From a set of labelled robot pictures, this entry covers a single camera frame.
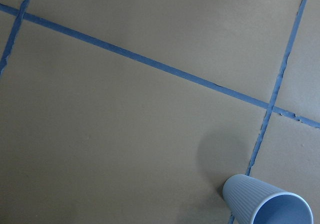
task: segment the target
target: plastic cup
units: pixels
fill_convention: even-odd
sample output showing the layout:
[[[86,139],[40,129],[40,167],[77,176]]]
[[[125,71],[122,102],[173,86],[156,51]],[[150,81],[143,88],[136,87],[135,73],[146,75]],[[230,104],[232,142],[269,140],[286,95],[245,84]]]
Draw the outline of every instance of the plastic cup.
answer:
[[[302,197],[246,175],[230,177],[222,194],[239,224],[314,223]]]

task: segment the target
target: cup opening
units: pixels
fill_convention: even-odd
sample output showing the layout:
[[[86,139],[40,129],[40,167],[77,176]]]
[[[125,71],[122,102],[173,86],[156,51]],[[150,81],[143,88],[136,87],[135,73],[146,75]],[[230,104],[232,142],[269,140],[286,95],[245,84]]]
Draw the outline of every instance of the cup opening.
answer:
[[[296,194],[283,194],[266,201],[253,224],[313,224],[309,205]]]

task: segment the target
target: ribbed cup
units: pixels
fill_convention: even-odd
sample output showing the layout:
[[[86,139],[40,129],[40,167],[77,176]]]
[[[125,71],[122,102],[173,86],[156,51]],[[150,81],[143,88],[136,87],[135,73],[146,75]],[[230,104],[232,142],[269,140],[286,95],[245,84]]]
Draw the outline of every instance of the ribbed cup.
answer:
[[[311,209],[303,198],[258,179],[234,175],[222,192],[239,224],[313,224]]]

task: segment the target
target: cup rim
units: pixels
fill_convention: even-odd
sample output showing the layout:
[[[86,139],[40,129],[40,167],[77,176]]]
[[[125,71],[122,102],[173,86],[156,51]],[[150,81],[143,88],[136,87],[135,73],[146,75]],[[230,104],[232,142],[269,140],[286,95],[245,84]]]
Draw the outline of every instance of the cup rim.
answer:
[[[289,192],[279,192],[279,193],[274,193],[274,194],[271,194],[270,196],[267,196],[266,198],[263,199],[263,201],[255,208],[254,212],[253,212],[253,215],[250,219],[250,224],[253,224],[254,223],[254,220],[257,216],[257,213],[258,211],[260,210],[260,208],[266,203],[268,202],[269,200],[271,200],[272,198],[275,198],[275,197],[279,197],[279,196],[294,196],[298,199],[300,199],[304,205],[307,207],[308,211],[309,211],[309,216],[311,217],[311,224],[314,224],[314,217],[312,215],[312,211],[311,211],[311,208],[310,206],[308,205],[308,203],[302,198],[300,197],[299,195],[295,194],[295,193],[289,193]]]

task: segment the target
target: blue cup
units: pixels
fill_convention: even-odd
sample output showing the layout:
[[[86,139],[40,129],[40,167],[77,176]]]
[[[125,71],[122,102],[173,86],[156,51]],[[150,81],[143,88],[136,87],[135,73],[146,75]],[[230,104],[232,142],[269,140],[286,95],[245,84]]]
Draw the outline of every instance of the blue cup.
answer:
[[[246,175],[230,177],[222,194],[239,224],[314,223],[302,197]]]

